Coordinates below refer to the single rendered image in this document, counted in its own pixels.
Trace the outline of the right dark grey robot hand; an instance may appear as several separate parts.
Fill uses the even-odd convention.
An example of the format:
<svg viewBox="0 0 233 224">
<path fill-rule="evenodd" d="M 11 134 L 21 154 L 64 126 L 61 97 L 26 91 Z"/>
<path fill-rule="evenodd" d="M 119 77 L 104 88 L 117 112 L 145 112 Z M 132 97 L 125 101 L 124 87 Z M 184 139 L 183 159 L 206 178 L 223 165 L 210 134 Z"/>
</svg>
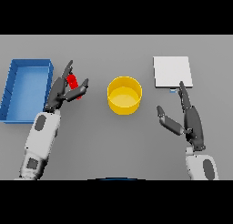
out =
<svg viewBox="0 0 233 224">
<path fill-rule="evenodd" d="M 201 119 L 197 109 L 191 104 L 189 95 L 183 82 L 179 83 L 178 95 L 184 114 L 184 125 L 167 116 L 161 106 L 157 106 L 157 116 L 162 127 L 177 136 L 185 135 L 186 141 L 195 151 L 206 149 Z"/>
</svg>

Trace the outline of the left dark grey robot hand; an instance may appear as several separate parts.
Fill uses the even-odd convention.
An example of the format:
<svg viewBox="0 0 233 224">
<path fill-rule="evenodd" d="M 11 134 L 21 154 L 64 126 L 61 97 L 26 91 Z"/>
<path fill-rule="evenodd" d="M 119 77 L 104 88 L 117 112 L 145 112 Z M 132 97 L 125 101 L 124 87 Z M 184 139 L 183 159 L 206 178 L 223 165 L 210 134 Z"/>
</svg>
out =
<svg viewBox="0 0 233 224">
<path fill-rule="evenodd" d="M 80 87 L 71 89 L 66 92 L 66 87 L 68 86 L 67 77 L 72 75 L 72 64 L 73 61 L 70 60 L 61 76 L 59 76 L 54 84 L 51 86 L 47 102 L 44 107 L 44 111 L 47 113 L 54 113 L 59 109 L 63 102 L 71 102 L 77 97 L 83 96 L 88 89 L 89 80 L 86 78 Z"/>
</svg>

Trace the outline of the red beaker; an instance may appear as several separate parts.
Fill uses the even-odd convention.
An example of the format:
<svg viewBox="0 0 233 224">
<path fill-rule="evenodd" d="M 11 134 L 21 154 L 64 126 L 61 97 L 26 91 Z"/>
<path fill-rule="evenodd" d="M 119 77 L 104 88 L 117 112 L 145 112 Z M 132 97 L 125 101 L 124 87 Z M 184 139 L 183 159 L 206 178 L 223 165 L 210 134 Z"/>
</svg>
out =
<svg viewBox="0 0 233 224">
<path fill-rule="evenodd" d="M 78 86 L 76 76 L 74 74 L 68 75 L 66 81 L 70 87 L 70 90 L 66 93 L 67 100 L 72 101 L 80 98 L 82 96 L 82 89 Z"/>
</svg>

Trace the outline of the yellow bowl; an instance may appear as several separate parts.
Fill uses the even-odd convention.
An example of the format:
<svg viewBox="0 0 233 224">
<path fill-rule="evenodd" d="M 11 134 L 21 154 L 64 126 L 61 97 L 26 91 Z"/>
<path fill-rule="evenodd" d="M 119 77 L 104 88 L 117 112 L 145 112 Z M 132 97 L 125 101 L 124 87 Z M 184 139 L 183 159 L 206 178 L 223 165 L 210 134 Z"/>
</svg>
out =
<svg viewBox="0 0 233 224">
<path fill-rule="evenodd" d="M 121 116 L 132 115 L 140 106 L 142 86 L 131 76 L 118 76 L 109 83 L 106 96 L 114 113 Z"/>
</svg>

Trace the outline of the pale square measuring scale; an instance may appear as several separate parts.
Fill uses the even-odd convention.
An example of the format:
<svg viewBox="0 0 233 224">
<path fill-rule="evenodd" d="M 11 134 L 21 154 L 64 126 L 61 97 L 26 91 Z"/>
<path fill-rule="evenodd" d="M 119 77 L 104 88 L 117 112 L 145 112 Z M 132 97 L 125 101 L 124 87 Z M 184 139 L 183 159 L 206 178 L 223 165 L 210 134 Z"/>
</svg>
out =
<svg viewBox="0 0 233 224">
<path fill-rule="evenodd" d="M 180 82 L 187 88 L 193 87 L 187 56 L 154 56 L 153 68 L 155 88 L 179 88 Z"/>
</svg>

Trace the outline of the blue tray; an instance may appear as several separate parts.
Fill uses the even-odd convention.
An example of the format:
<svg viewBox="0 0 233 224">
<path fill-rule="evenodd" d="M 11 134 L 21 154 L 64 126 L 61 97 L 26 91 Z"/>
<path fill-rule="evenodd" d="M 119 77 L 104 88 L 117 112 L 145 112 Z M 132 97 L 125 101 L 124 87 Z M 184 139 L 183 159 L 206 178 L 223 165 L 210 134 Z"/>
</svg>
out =
<svg viewBox="0 0 233 224">
<path fill-rule="evenodd" d="M 33 124 L 46 104 L 53 70 L 50 59 L 12 59 L 0 103 L 0 122 Z"/>
</svg>

